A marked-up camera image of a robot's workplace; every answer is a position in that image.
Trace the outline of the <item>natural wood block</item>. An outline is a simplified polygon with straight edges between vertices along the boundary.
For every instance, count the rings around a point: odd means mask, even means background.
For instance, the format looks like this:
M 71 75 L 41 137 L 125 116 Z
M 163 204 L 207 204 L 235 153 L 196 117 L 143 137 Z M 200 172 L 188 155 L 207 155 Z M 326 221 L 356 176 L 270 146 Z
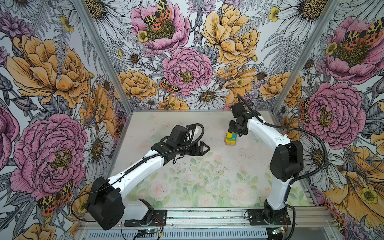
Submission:
M 235 146 L 236 144 L 236 142 L 225 142 L 225 145 L 227 146 Z

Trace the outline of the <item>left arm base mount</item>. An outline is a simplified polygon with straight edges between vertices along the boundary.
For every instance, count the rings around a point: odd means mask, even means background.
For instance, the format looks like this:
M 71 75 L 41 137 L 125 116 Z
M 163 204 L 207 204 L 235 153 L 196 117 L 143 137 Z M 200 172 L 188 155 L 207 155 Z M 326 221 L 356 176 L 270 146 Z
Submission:
M 125 227 L 165 227 L 167 222 L 167 210 L 153 210 L 144 216 L 142 220 L 125 220 Z

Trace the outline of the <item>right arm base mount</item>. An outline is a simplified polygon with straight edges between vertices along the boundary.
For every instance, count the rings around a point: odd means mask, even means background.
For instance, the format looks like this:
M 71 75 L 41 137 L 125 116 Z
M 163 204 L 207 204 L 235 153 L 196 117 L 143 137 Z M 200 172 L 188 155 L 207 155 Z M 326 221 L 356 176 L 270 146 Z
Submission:
M 248 209 L 245 213 L 246 219 L 251 226 L 289 226 L 291 219 L 287 209 L 277 211 L 268 209 Z

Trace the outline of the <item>green owl toy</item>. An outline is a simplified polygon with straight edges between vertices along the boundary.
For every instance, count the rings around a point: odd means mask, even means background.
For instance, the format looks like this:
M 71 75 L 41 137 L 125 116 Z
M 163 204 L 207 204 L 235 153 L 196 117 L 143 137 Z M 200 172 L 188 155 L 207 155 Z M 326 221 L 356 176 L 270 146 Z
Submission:
M 225 142 L 236 142 L 237 143 L 237 140 L 231 139 L 231 138 L 225 138 Z

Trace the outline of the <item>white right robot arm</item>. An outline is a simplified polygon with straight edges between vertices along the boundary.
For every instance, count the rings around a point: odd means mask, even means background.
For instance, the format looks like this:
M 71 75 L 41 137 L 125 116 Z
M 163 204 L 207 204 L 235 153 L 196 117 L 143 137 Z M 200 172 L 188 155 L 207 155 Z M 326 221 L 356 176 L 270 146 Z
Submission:
M 263 218 L 268 224 L 275 223 L 286 215 L 292 181 L 304 168 L 303 145 L 281 134 L 277 131 L 279 126 L 267 123 L 260 114 L 247 111 L 242 103 L 232 105 L 231 111 L 235 119 L 229 123 L 230 132 L 239 136 L 252 132 L 274 151 L 270 161 L 274 179 L 265 200 Z

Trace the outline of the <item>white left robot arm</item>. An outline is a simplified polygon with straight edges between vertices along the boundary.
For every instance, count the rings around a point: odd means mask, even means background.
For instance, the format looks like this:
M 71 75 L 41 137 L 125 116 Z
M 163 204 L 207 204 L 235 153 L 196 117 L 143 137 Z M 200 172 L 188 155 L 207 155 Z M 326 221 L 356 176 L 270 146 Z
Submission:
M 138 221 L 148 225 L 154 208 L 145 200 L 125 201 L 129 193 L 145 178 L 167 163 L 176 163 L 185 156 L 201 157 L 210 147 L 201 141 L 205 128 L 196 123 L 186 127 L 175 126 L 170 135 L 162 138 L 140 160 L 122 172 L 93 182 L 86 203 L 86 211 L 104 230 L 110 230 L 121 221 Z

